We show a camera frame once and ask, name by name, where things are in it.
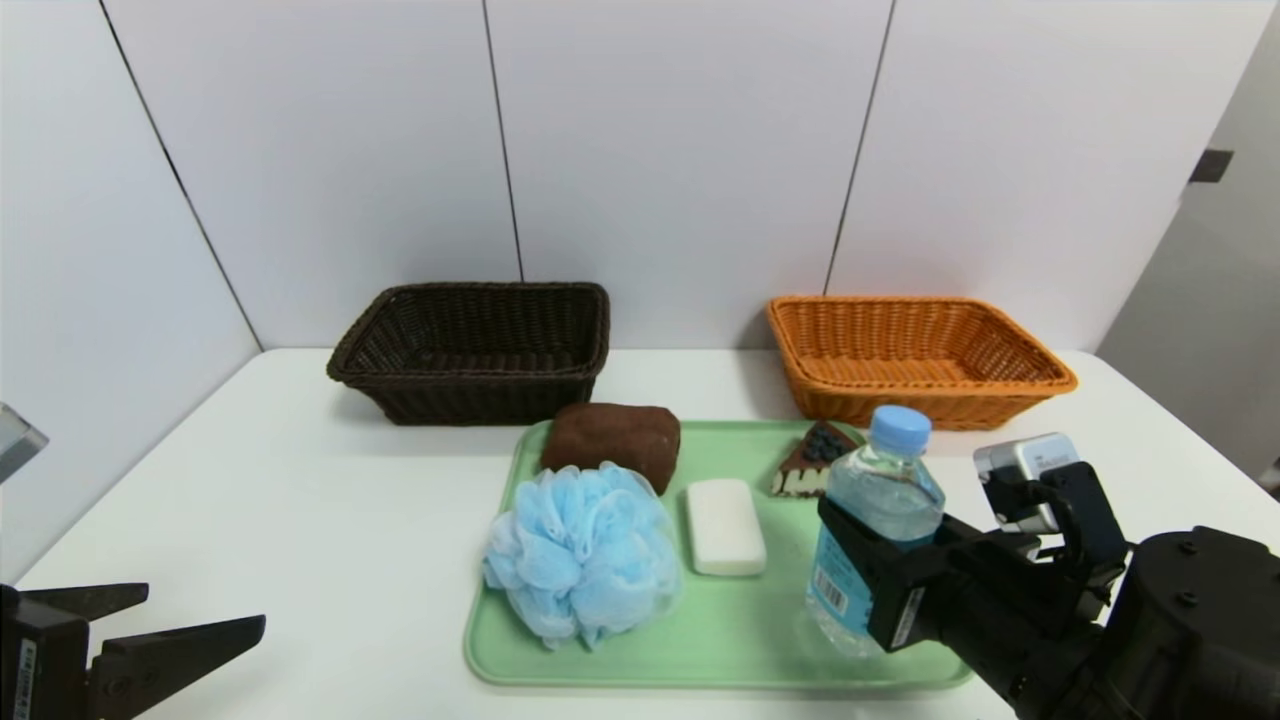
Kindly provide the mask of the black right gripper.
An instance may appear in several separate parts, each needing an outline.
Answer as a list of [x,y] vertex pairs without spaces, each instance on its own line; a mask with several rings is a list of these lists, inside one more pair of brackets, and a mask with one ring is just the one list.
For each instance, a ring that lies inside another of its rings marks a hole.
[[890,653],[936,642],[1010,691],[1076,615],[1076,579],[1060,561],[1030,559],[1034,536],[982,532],[945,514],[933,541],[905,550],[831,497],[817,511],[817,601],[827,612],[865,609]]

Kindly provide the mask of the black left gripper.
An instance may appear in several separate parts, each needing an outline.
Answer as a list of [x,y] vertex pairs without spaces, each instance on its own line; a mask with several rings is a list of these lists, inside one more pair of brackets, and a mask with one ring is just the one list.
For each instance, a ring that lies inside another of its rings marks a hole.
[[145,582],[3,587],[4,719],[136,719],[256,647],[264,615],[128,635],[90,665],[90,623],[147,601]]

